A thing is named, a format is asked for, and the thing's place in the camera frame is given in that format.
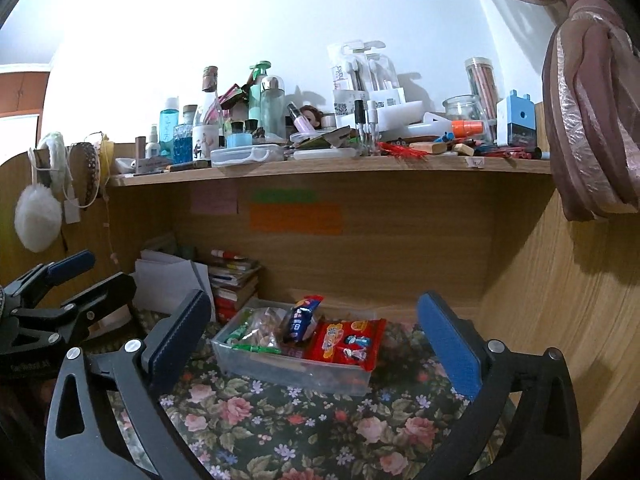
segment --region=green sticky note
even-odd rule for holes
[[[257,204],[311,204],[318,201],[313,189],[256,189],[252,202]]]

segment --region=pink sticky note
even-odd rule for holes
[[[191,182],[191,213],[195,215],[238,214],[238,188],[233,180]]]

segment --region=wooden shelf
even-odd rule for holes
[[[481,159],[483,168],[470,167],[468,158]],[[548,160],[525,160],[495,157],[432,156],[423,160],[398,159],[392,156],[370,156],[350,159],[286,160],[264,164],[241,164],[225,168],[176,171],[141,176],[116,175],[110,186],[142,186],[217,178],[240,178],[302,173],[340,173],[342,171],[498,171],[507,173],[551,174]]]

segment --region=mint green pump bottle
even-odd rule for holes
[[[249,118],[256,119],[258,126],[262,126],[260,124],[260,83],[267,75],[267,69],[271,68],[271,63],[259,61],[249,68],[253,70],[251,74],[253,84],[249,87]]]

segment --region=pencil sharpener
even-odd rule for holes
[[[538,145],[536,110],[529,94],[518,97],[518,93],[511,90],[508,97],[498,103],[496,111],[498,146],[535,148]]]

